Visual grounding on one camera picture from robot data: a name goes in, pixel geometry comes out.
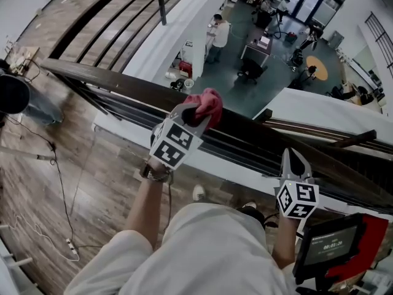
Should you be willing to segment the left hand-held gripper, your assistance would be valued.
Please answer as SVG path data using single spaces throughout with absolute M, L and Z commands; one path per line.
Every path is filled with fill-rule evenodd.
M 193 122 L 197 103 L 177 105 L 169 116 L 153 130 L 149 155 L 167 168 L 178 168 L 196 151 L 203 140 L 211 115 Z

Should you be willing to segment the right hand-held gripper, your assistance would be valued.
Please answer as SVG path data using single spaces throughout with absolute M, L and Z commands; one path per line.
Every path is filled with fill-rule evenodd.
M 291 219 L 307 219 L 319 204 L 319 186 L 294 180 L 312 177 L 311 165 L 294 148 L 286 148 L 282 155 L 280 182 L 276 199 L 282 215 Z

